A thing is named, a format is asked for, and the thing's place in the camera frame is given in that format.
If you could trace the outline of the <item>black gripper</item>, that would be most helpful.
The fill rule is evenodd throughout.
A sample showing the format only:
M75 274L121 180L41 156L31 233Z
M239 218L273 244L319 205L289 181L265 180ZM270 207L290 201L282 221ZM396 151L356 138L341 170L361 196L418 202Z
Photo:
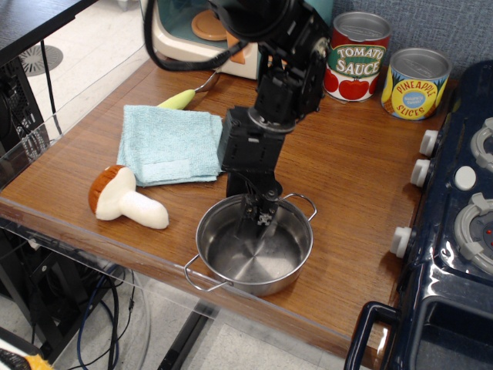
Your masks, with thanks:
M217 149L227 174L226 196L243 195L240 238L259 240L269 234L278 210L282 186L275 169L285 135L257 125L249 109L228 109Z

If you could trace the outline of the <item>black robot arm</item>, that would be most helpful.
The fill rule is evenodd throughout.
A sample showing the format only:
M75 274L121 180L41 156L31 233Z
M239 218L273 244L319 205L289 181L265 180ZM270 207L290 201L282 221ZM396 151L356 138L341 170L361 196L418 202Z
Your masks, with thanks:
M324 97L327 23L304 1L211 1L210 9L236 37L236 44L203 62L174 62L154 51L154 6L149 1L144 11L144 40L151 60L161 69L215 69L248 44L258 45L256 101L250 108L235 106L227 111L217 156L228 174L226 195L240 198L237 233L268 227L283 191L274 171L285 136L317 111Z

